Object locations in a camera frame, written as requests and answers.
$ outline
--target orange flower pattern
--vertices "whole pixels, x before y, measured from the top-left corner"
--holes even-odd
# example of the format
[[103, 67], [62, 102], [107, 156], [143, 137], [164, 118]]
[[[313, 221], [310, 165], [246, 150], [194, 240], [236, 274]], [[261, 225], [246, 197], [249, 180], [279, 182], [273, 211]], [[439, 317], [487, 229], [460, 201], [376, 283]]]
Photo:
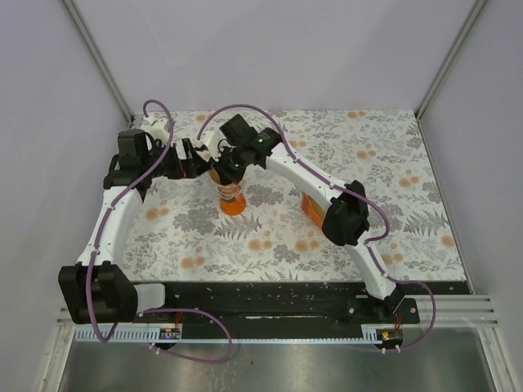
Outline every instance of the orange flower pattern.
[[[240, 113], [256, 129], [270, 126], [258, 113]], [[176, 138], [194, 139], [210, 114], [173, 113]], [[465, 279], [412, 111], [271, 114], [300, 154], [337, 178], [362, 182], [368, 197], [387, 213], [391, 237], [377, 246], [392, 276]], [[208, 130], [232, 115], [219, 115]], [[226, 216], [208, 176], [154, 180], [131, 228], [121, 268], [136, 281], [360, 280], [349, 255], [301, 210], [301, 192], [288, 180], [250, 167], [244, 195], [245, 212]], [[382, 218], [372, 208], [369, 212], [371, 234], [382, 233]]]

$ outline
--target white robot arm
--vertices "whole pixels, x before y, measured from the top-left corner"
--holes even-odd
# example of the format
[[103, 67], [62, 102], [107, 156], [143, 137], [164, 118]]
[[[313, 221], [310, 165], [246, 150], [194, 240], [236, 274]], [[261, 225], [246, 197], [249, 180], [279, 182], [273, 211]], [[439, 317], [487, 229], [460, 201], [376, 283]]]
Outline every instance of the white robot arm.
[[[101, 213], [88, 245], [74, 266], [62, 267], [59, 274], [60, 288], [76, 323], [89, 323], [90, 318], [85, 306], [86, 272], [96, 252], [94, 273], [92, 275], [92, 296], [96, 318], [99, 322], [132, 321], [136, 312], [163, 305], [163, 285], [132, 285], [119, 269], [123, 259], [124, 246], [132, 222], [143, 202], [146, 190], [152, 178], [166, 176], [170, 179], [195, 178], [215, 169], [223, 181], [238, 182], [247, 166], [257, 164], [266, 170], [281, 175], [317, 203], [323, 212], [322, 230], [326, 237], [339, 246], [344, 246], [351, 255], [364, 280], [367, 293], [376, 301], [387, 302], [396, 285], [387, 279], [387, 267], [373, 249], [377, 257], [374, 261], [369, 253], [368, 208], [357, 198], [342, 192], [337, 187], [347, 188], [364, 197], [364, 187], [358, 181], [347, 184], [346, 181], [332, 178], [313, 163], [295, 154], [288, 154], [278, 132], [266, 128], [257, 132], [245, 120], [234, 116], [220, 127], [229, 146], [220, 149], [222, 138], [213, 133], [203, 140], [199, 149], [211, 152], [210, 161], [204, 161], [188, 139], [182, 140], [186, 159], [180, 160], [176, 147], [171, 147], [160, 166], [151, 172], [135, 189], [127, 192], [114, 206], [112, 202], [141, 173], [144, 173], [163, 150], [161, 140], [149, 139], [143, 131], [131, 130], [118, 135], [119, 155], [111, 163], [110, 172], [104, 180], [104, 200]], [[310, 169], [329, 179], [326, 185]], [[113, 211], [105, 219], [107, 208]]]

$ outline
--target floral tablecloth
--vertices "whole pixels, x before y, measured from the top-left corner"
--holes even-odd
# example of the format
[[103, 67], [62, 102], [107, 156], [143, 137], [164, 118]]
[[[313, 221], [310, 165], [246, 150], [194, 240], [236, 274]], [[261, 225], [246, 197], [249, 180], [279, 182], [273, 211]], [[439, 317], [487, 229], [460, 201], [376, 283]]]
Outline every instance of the floral tablecloth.
[[[173, 113], [175, 137], [195, 139], [210, 113]], [[269, 125], [256, 112], [239, 113], [259, 130]], [[384, 208], [391, 235], [378, 243], [378, 250], [392, 276], [465, 280], [411, 110], [270, 114], [300, 154], [337, 178], [359, 180], [368, 197]], [[232, 115], [221, 114], [209, 129]], [[131, 229], [123, 272], [135, 281], [361, 280], [349, 255], [328, 241], [302, 211], [301, 194], [292, 183], [250, 167], [244, 194], [245, 211], [227, 216], [208, 175], [154, 180]], [[373, 234], [383, 231], [375, 211], [369, 221]]]

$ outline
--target purple cable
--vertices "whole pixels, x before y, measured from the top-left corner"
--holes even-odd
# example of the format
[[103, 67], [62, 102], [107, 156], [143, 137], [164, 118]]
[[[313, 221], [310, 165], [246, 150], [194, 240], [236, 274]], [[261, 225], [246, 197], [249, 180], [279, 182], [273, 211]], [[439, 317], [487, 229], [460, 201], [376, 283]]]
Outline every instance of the purple cable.
[[204, 312], [202, 310], [198, 310], [198, 309], [184, 309], [184, 308], [149, 309], [149, 310], [145, 310], [144, 311], [144, 314], [153, 314], [153, 313], [195, 313], [195, 314], [201, 314], [201, 315], [211, 319], [214, 323], [218, 324], [218, 326], [221, 328], [221, 330], [227, 336], [227, 340], [228, 340], [227, 354], [224, 357], [220, 358], [220, 359], [200, 359], [200, 358], [190, 357], [190, 356], [187, 356], [187, 355], [184, 355], [184, 354], [173, 353], [172, 351], [167, 351], [167, 350], [163, 350], [163, 349], [157, 348], [158, 350], [164, 352], [165, 354], [168, 354], [168, 355], [171, 355], [171, 356], [177, 357], [177, 358], [188, 359], [190, 361], [197, 362], [197, 363], [206, 363], [206, 364], [209, 364], [209, 365], [218, 365], [220, 363], [225, 363], [232, 357], [233, 343], [232, 343], [232, 338], [230, 337], [230, 333], [227, 330], [226, 326], [223, 325], [223, 323], [220, 320], [218, 320], [216, 317], [214, 317], [213, 315], [211, 315], [211, 314], [209, 314], [207, 312]]
[[[203, 131], [205, 130], [207, 125], [218, 114], [220, 114], [221, 112], [223, 112], [225, 110], [228, 110], [228, 109], [237, 109], [237, 108], [251, 109], [251, 110], [257, 111], [260, 114], [263, 114], [263, 116], [265, 116], [275, 126], [276, 130], [281, 135], [281, 140], [284, 142], [285, 149], [287, 150], [288, 155], [294, 161], [299, 163], [302, 167], [304, 167], [308, 172], [312, 173], [318, 179], [322, 180], [326, 185], [332, 186], [336, 190], [339, 190], [339, 191], [341, 191], [343, 193], [349, 194], [350, 196], [354, 196], [355, 198], [358, 198], [359, 200], [361, 200], [364, 203], [367, 203], [370, 207], [374, 208], [374, 210], [376, 210], [378, 212], [378, 214], [382, 217], [383, 221], [385, 222], [385, 231], [383, 232], [383, 234], [378, 235], [377, 237], [372, 237], [372, 238], [367, 239], [367, 241], [365, 241], [365, 244], [364, 244], [365, 246], [367, 246], [368, 243], [371, 243], [371, 242], [374, 242], [374, 241], [379, 241], [380, 239], [384, 239], [384, 238], [386, 238], [389, 235], [389, 233], [391, 232], [391, 223], [390, 223], [390, 221], [387, 218], [387, 214], [375, 202], [373, 202], [371, 200], [368, 200], [365, 196], [362, 196], [362, 195], [360, 195], [360, 194], [358, 194], [356, 192], [353, 192], [350, 189], [343, 188], [343, 187], [341, 187], [339, 185], [331, 185], [329, 179], [327, 179], [324, 176], [322, 176], [321, 174], [319, 174], [316, 170], [314, 170], [312, 167], [310, 167], [309, 165], [304, 163], [300, 158], [298, 158], [296, 156], [296, 154], [291, 150], [291, 148], [290, 148], [290, 146], [289, 146], [289, 144], [287, 142], [287, 138], [285, 137], [284, 130], [282, 129], [282, 127], [265, 110], [260, 109], [257, 106], [253, 106], [253, 105], [249, 105], [249, 104], [234, 104], [234, 105], [224, 106], [223, 108], [218, 109], [216, 112], [211, 114], [208, 117], [208, 119], [203, 123], [202, 127], [200, 128], [200, 130], [198, 132], [197, 139], [199, 140], [201, 138], [201, 136], [203, 134]], [[385, 276], [386, 279], [388, 279], [389, 281], [391, 281], [393, 283], [396, 283], [396, 284], [401, 284], [401, 285], [417, 284], [417, 285], [423, 287], [425, 290], [427, 290], [427, 293], [428, 293], [428, 295], [431, 298], [431, 302], [432, 302], [432, 319], [431, 319], [431, 323], [430, 323], [428, 329], [426, 330], [425, 334], [419, 340], [417, 340], [414, 343], [412, 343], [410, 345], [407, 345], [407, 346], [402, 348], [402, 350], [412, 349], [413, 347], [417, 346], [419, 343], [424, 341], [427, 338], [427, 336], [431, 333], [432, 329], [434, 328], [434, 324], [436, 322], [436, 298], [434, 297], [434, 293], [432, 292], [432, 290], [424, 282], [419, 282], [419, 281], [414, 281], [414, 280], [402, 281], [402, 280], [395, 279], [395, 278], [389, 276], [388, 274], [386, 274], [385, 270], [380, 266], [380, 264], [378, 262], [378, 258], [374, 255], [374, 252], [373, 252], [372, 248], [371, 247], [367, 247], [367, 248], [369, 249], [370, 256], [372, 257], [372, 259], [374, 261], [374, 264], [376, 265], [376, 267], [378, 268], [378, 270], [380, 271], [382, 276]]]
[[[98, 256], [99, 249], [100, 249], [100, 241], [101, 236], [104, 233], [104, 228], [107, 225], [107, 221], [109, 220], [109, 217], [111, 215], [111, 212], [116, 208], [118, 205], [118, 202], [125, 196], [130, 190], [134, 189], [135, 186], [140, 184], [147, 176], [149, 176], [156, 167], [162, 162], [162, 159], [167, 155], [169, 151], [169, 147], [172, 143], [172, 138], [174, 136], [174, 119], [171, 116], [171, 113], [169, 112], [169, 109], [161, 103], [159, 100], [147, 100], [144, 102], [143, 105], [143, 113], [144, 116], [148, 116], [147, 114], [147, 106], [149, 104], [157, 104], [159, 107], [162, 108], [162, 110], [165, 112], [168, 120], [169, 120], [169, 139], [167, 143], [165, 144], [165, 148], [163, 149], [162, 153], [158, 157], [158, 159], [147, 169], [141, 176], [139, 176], [134, 182], [132, 182], [126, 189], [124, 189], [116, 198], [114, 198], [113, 202], [111, 203], [111, 207], [107, 208], [107, 211], [105, 211], [104, 216], [101, 219], [100, 226], [98, 227], [98, 231], [96, 232], [95, 236], [95, 250], [91, 253], [91, 258], [89, 259], [89, 265], [87, 267], [87, 277], [86, 277], [86, 285], [85, 285], [85, 296], [86, 296], [86, 302], [87, 302], [87, 312], [89, 313], [89, 320], [91, 321], [92, 329], [98, 338], [98, 340], [102, 343], [107, 343], [110, 338], [113, 336], [114, 331], [116, 329], [117, 323], [113, 324], [113, 327], [111, 327], [109, 333], [107, 336], [104, 336], [100, 330], [100, 327], [98, 326], [98, 322], [96, 321], [96, 314], [94, 310], [94, 305], [92, 303], [92, 293], [91, 293], [91, 287], [92, 287], [92, 271], [94, 270], [94, 265], [96, 261], [96, 256]], [[217, 360], [206, 360], [206, 359], [199, 359], [199, 358], [193, 358], [189, 357], [183, 354], [177, 354], [172, 353], [169, 351], [165, 351], [167, 354], [177, 356], [179, 358], [183, 359], [189, 359], [190, 361], [199, 362], [199, 363], [224, 363], [230, 359], [230, 356], [232, 354], [232, 340], [230, 339], [230, 333], [227, 330], [227, 328], [220, 322], [220, 320], [217, 320], [214, 316], [210, 315], [207, 312], [203, 312], [202, 310], [193, 310], [193, 309], [152, 309], [152, 310], [146, 310], [144, 313], [163, 313], [163, 312], [185, 312], [185, 313], [196, 313], [196, 314], [202, 314], [204, 316], [209, 317], [213, 322], [218, 324], [220, 328], [223, 330], [223, 332], [226, 334], [227, 339], [229, 341], [229, 351], [227, 352], [227, 355], [223, 357], [222, 359]]]

